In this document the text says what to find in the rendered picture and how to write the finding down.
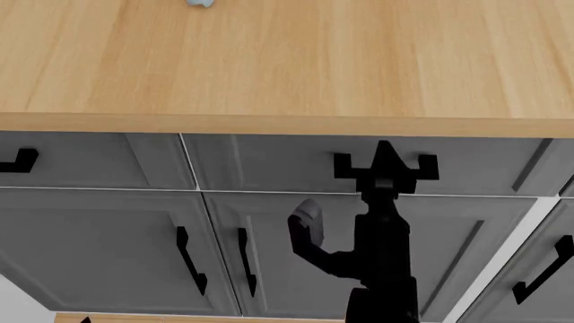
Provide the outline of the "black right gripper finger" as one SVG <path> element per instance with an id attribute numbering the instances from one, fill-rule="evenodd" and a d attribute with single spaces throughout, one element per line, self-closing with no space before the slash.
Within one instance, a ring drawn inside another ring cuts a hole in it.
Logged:
<path id="1" fill-rule="evenodd" d="M 379 141 L 371 163 L 371 169 L 383 169 L 385 161 L 385 141 Z"/>
<path id="2" fill-rule="evenodd" d="M 385 141 L 384 163 L 387 169 L 408 169 L 408 166 L 389 141 Z"/>

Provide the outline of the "black wide drawer handle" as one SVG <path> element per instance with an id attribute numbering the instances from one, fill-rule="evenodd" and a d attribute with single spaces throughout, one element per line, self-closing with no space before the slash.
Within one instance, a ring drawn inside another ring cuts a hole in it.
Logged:
<path id="1" fill-rule="evenodd" d="M 415 179 L 439 180 L 439 165 L 436 155 L 419 155 L 419 169 L 409 169 L 406 166 L 383 166 L 382 170 L 355 169 L 352 167 L 352 156 L 347 153 L 334 154 L 334 177 L 336 179 L 359 179 L 360 177 L 385 177 L 393 174 L 404 174 Z"/>

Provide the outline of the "wide grey drawer front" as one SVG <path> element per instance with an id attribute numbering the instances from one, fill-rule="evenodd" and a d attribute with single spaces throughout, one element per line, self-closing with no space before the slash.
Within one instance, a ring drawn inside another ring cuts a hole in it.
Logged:
<path id="1" fill-rule="evenodd" d="M 335 153 L 352 165 L 372 164 L 379 136 L 183 136 L 199 187 L 221 191 L 352 193 L 351 179 L 334 177 Z M 436 155 L 439 180 L 418 182 L 431 195 L 555 196 L 572 174 L 565 142 L 556 139 L 454 137 L 387 138 L 417 168 L 421 154 Z"/>

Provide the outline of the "wide grey cabinet door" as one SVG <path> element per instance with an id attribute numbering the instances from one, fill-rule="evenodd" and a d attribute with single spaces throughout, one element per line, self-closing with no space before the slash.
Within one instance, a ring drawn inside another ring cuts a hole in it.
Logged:
<path id="1" fill-rule="evenodd" d="M 301 194 L 206 193 L 242 312 L 247 317 L 343 319 L 359 283 L 324 273 L 295 255 L 288 217 Z M 532 198 L 401 196 L 399 214 L 411 228 L 411 269 L 424 322 L 441 322 L 535 203 Z M 238 244 L 257 277 L 252 298 Z"/>

